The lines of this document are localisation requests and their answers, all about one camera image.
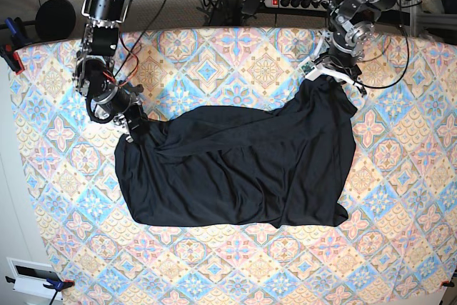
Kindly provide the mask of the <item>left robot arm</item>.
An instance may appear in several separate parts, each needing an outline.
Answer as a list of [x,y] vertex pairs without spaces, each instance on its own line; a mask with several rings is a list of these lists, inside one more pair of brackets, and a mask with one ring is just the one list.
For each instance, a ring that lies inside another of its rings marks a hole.
[[345,82],[366,95],[366,87],[359,84],[361,70],[357,63],[363,60],[363,50],[373,38],[374,23],[395,3],[396,0],[331,0],[329,24],[323,32],[328,48],[322,53],[316,50],[313,63],[318,68],[347,75]]

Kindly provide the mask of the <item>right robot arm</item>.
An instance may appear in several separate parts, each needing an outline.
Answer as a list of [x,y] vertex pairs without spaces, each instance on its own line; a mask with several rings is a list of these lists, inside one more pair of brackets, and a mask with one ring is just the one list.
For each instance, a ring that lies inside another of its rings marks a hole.
[[81,13],[86,17],[84,35],[76,55],[73,83],[85,98],[86,111],[97,124],[112,123],[132,142],[146,114],[139,94],[142,85],[119,81],[114,76],[114,56],[132,0],[85,0]]

